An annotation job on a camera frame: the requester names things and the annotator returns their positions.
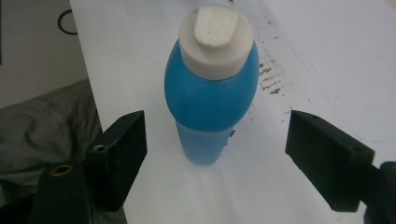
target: blue bottle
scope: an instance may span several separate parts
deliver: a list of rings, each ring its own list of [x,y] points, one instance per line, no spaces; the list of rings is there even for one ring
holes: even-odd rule
[[[258,78],[253,29],[240,12],[204,6],[182,22],[164,87],[190,161],[210,165],[219,158],[250,107]]]

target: gray fabric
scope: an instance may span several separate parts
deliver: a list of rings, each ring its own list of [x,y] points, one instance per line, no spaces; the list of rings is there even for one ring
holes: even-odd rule
[[[49,165],[83,161],[101,133],[88,79],[0,109],[0,207],[35,192]],[[94,217],[95,223],[126,223],[122,209]]]

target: dark stain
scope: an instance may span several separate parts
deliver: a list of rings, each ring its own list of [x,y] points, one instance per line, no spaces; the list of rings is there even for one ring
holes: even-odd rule
[[[270,87],[272,87],[272,85],[269,85],[269,86],[262,86],[262,89],[265,91],[265,89],[269,89]]]
[[[272,70],[272,68],[265,68],[265,69],[263,69],[262,71],[263,71],[264,73],[269,73],[271,70]]]
[[[291,110],[293,110],[293,107],[290,106],[289,109],[290,109],[290,110],[289,110],[288,112],[285,112],[284,114],[289,114],[289,113],[291,113]]]
[[[230,133],[230,137],[233,137],[233,134],[235,133],[235,130],[233,130],[231,133]]]
[[[264,68],[264,69],[262,69],[260,71],[260,76],[264,75],[265,73],[269,73],[271,70],[272,70],[272,68]]]
[[[273,79],[274,77],[267,77],[267,78],[265,78],[265,79],[263,79],[264,81],[268,81],[268,80],[271,80],[271,79]]]
[[[274,91],[271,91],[270,94],[278,94],[279,92],[280,92],[280,88],[277,88]]]

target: blue liquid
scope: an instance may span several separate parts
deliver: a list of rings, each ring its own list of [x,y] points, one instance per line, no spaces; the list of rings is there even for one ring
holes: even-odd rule
[[[208,165],[219,158],[233,126],[250,107],[258,79],[255,44],[235,76],[213,81],[196,76],[184,65],[176,42],[166,66],[165,98],[190,161]]]
[[[209,133],[189,129],[177,122],[177,131],[186,157],[195,164],[211,165],[220,157],[233,128]]]

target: bottle cap textured top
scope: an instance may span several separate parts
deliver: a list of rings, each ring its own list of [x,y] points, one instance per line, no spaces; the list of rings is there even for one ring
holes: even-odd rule
[[[178,33],[183,63],[208,80],[232,77],[245,64],[253,45],[253,28],[240,12],[204,6],[190,14]]]

